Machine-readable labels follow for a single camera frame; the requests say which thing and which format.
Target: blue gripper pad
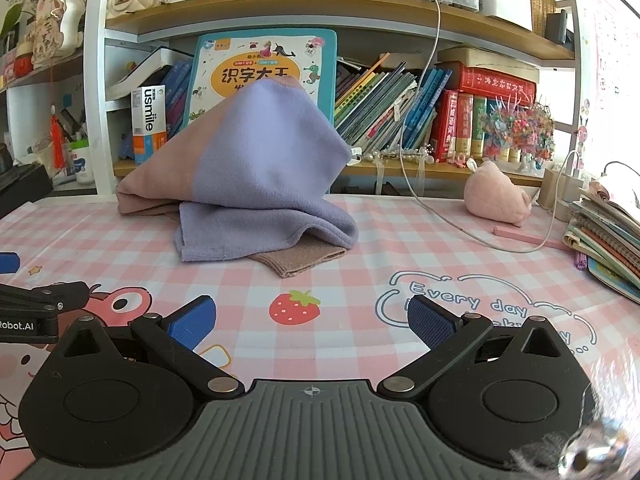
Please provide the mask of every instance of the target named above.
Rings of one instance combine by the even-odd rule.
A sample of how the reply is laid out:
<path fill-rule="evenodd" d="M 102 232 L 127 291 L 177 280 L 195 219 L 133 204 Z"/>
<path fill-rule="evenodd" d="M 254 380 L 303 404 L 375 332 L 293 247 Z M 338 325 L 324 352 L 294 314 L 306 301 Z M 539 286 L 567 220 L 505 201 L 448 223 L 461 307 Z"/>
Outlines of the blue gripper pad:
<path fill-rule="evenodd" d="M 162 320 L 162 328 L 178 343 L 193 351 L 216 325 L 216 303 L 200 296 Z"/>
<path fill-rule="evenodd" d="M 20 256 L 16 253 L 0 253 L 0 274 L 14 274 L 20 270 Z"/>
<path fill-rule="evenodd" d="M 460 318 L 423 296 L 414 296 L 406 310 L 409 328 L 433 349 L 456 332 Z"/>

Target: tablecloth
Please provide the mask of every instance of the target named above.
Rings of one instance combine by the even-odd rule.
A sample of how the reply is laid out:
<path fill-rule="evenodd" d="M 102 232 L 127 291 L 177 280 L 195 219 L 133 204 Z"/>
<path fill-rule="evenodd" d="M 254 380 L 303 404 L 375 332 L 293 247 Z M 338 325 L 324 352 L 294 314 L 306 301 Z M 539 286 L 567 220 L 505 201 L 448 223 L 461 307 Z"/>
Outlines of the tablecloth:
<path fill-rule="evenodd" d="M 215 327 L 196 352 L 247 388 L 255 378 L 367 378 L 375 387 L 428 351 L 407 327 L 405 306 L 414 294 L 503 326 L 547 316 L 585 367 L 625 345 L 638 348 L 638 306 L 575 269 L 572 253 L 491 250 L 413 199 L 327 200 L 354 217 L 358 244 L 343 258 L 285 280 L 249 259 L 181 263 L 176 224 L 168 218 L 123 218 L 115 203 L 27 204 L 0 220 L 0 251 L 15 251 L 22 262 L 17 274 L 0 281 L 25 288 L 84 281 L 92 288 L 88 308 L 107 324 L 144 312 L 166 316 L 208 295 L 216 304 Z M 493 236 L 495 222 L 469 215 L 461 201 L 430 203 L 494 243 L 530 247 Z M 549 221 L 536 207 L 522 229 L 542 235 Z M 559 239 L 564 224 L 556 223 L 553 236 Z M 291 291 L 318 302 L 300 314 L 299 295 Z M 290 312 L 296 319 L 289 319 Z M 0 344 L 0 480 L 14 478 L 33 460 L 17 405 L 47 355 L 46 349 Z"/>

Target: pink stick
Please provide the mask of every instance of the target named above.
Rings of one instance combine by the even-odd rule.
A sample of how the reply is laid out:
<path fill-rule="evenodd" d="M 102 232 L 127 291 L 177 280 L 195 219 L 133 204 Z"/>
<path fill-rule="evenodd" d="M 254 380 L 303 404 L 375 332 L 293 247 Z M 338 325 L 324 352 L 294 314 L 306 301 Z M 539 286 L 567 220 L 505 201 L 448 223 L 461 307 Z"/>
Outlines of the pink stick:
<path fill-rule="evenodd" d="M 511 231 L 506 227 L 501 227 L 498 225 L 494 227 L 494 235 L 500 236 L 502 238 L 510 238 L 511 240 L 518 240 L 521 242 L 526 242 L 534 245 L 540 245 L 542 243 L 542 240 L 544 240 L 542 236 L 526 235 L 526 234 L 523 234 L 522 232 Z M 559 242 L 558 240 L 551 240 L 551 239 L 547 240 L 545 243 L 545 247 L 553 247 L 554 249 L 560 249 L 561 251 L 567 251 L 567 252 L 572 251 L 570 247 L 566 246 L 562 242 Z"/>

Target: gray ribbed panel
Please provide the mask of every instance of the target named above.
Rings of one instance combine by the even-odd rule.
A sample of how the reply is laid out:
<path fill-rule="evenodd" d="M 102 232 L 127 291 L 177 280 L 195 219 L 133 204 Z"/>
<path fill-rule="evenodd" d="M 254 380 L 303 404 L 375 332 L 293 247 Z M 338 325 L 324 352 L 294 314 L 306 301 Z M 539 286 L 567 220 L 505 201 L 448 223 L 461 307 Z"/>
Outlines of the gray ribbed panel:
<path fill-rule="evenodd" d="M 321 391 L 310 396 L 311 386 Z M 416 406 L 365 381 L 257 381 L 210 402 L 180 442 L 135 464 L 87 470 L 38 460 L 20 480 L 506 480 L 444 446 Z"/>

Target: brown knit cuff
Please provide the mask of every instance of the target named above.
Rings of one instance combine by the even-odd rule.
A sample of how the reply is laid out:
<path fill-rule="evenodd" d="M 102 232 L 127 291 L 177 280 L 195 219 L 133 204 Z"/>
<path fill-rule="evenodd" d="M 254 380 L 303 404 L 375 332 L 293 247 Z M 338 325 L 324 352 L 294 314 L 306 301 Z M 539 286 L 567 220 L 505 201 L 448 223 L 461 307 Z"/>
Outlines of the brown knit cuff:
<path fill-rule="evenodd" d="M 249 258 L 271 267 L 281 278 L 290 278 L 303 270 L 340 258 L 346 251 L 311 235 L 303 235 L 289 249 L 252 254 Z"/>

